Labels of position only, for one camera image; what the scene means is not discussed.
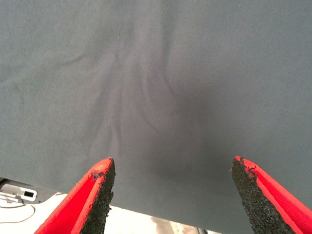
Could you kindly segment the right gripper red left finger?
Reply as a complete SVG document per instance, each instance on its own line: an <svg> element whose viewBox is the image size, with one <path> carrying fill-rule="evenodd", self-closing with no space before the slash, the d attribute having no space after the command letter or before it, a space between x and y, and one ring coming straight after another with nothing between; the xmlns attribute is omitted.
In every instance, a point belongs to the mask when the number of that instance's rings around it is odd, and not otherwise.
<svg viewBox="0 0 312 234"><path fill-rule="evenodd" d="M102 234L111 210L115 163L96 163L35 231L37 234Z"/></svg>

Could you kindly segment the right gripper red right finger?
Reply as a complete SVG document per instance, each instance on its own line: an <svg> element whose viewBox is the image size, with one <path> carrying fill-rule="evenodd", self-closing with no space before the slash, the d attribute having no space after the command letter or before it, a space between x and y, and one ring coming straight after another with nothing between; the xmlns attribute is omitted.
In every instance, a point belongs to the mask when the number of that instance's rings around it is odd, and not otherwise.
<svg viewBox="0 0 312 234"><path fill-rule="evenodd" d="M233 159L232 179L256 234L310 234L312 212L254 162Z"/></svg>

